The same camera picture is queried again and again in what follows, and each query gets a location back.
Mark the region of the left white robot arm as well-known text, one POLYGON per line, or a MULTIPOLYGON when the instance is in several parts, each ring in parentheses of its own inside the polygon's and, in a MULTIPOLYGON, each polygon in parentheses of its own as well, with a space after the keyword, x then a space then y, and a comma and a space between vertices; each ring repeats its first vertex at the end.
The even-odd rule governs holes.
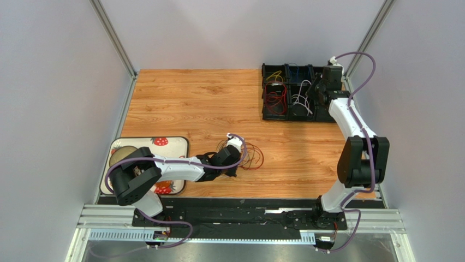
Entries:
POLYGON ((154 218, 163 211, 160 197, 151 190, 157 182, 206 182, 226 173, 234 176, 244 158, 242 150, 232 145, 191 158, 158 157, 142 147, 111 166, 104 183, 120 206, 132 205, 154 218))

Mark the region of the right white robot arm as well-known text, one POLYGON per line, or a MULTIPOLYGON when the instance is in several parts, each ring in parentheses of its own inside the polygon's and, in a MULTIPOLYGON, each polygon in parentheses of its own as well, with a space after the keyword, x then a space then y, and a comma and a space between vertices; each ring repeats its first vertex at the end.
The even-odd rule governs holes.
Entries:
POLYGON ((361 193, 371 193, 383 182, 390 143, 372 131, 353 102, 353 94, 342 88, 342 66, 326 65, 307 94, 338 124, 345 145, 337 164, 337 180, 313 206, 311 221, 327 228, 342 219, 347 204, 361 193))

